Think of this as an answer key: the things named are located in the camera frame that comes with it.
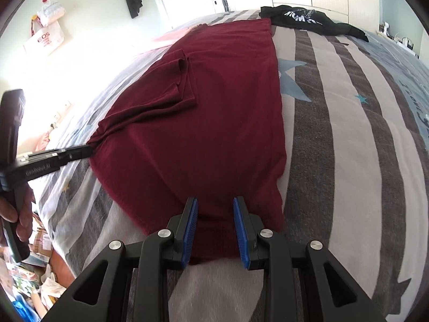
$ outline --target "gray striped blanket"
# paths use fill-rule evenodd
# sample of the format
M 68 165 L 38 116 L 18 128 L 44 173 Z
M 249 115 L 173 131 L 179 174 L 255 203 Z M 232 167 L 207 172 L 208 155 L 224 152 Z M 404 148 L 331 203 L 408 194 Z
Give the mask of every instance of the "gray striped blanket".
M 256 19 L 248 10 L 183 27 Z M 389 40 L 366 43 L 273 27 L 287 164 L 278 180 L 290 239 L 318 239 L 389 322 L 429 286 L 429 70 Z M 167 48 L 139 55 L 48 148 L 85 143 L 118 95 Z M 111 240 L 145 236 L 104 191 L 88 161 L 32 184 L 55 249 L 74 274 Z M 222 259 L 169 273 L 171 321 L 263 321 L 263 273 Z

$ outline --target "blue star print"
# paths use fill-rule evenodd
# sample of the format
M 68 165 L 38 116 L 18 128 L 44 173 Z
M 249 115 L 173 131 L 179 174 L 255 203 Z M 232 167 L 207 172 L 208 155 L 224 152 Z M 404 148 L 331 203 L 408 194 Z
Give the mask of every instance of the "blue star print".
M 286 74 L 286 71 L 296 66 L 305 65 L 306 62 L 300 62 L 295 60 L 278 59 L 278 74 L 280 76 L 280 93 L 288 94 L 296 99 L 311 102 L 311 100 L 305 95 L 302 89 L 292 78 Z
M 366 101 L 366 98 L 365 98 L 365 97 L 362 97 L 360 94 L 359 94 L 359 95 L 357 95 L 357 96 L 355 96 L 355 97 L 356 97 L 357 99 L 359 99 L 361 103 L 368 104 L 368 102 Z

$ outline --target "metal bolt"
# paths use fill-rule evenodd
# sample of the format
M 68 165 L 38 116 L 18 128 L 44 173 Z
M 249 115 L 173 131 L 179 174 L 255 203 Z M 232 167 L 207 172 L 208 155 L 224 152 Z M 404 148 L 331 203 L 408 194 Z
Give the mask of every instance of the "metal bolt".
M 270 229 L 262 229 L 260 234 L 265 238 L 271 238 L 273 236 L 273 232 Z
M 316 251 L 320 251 L 323 247 L 323 244 L 320 241 L 313 240 L 310 242 L 310 247 L 312 247 L 312 249 L 315 249 Z
M 109 243 L 109 248 L 113 249 L 113 250 L 119 249 L 121 246 L 122 246 L 122 244 L 121 244 L 120 241 L 116 241 L 115 240 L 115 241 L 112 241 L 112 242 Z
M 168 237 L 171 235 L 171 231 L 168 229 L 162 229 L 158 231 L 158 236 L 159 237 Z

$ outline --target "maroon shirt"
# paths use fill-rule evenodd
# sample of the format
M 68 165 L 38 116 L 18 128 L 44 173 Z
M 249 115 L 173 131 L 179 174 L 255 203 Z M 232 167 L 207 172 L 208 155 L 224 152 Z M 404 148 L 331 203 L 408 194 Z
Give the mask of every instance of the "maroon shirt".
M 91 166 L 146 233 L 198 197 L 193 262 L 238 256 L 232 200 L 281 231 L 286 163 L 269 19 L 201 25 L 114 103 L 89 140 Z

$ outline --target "hanging black shirt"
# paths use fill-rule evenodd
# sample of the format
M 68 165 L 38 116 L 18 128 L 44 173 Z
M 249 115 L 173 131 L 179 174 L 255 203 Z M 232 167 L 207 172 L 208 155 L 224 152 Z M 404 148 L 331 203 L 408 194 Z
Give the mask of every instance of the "hanging black shirt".
M 279 27 L 305 29 L 320 35 L 350 35 L 368 42 L 365 33 L 347 23 L 334 23 L 327 15 L 317 10 L 281 5 L 261 7 L 261 18 L 271 18 L 271 24 Z

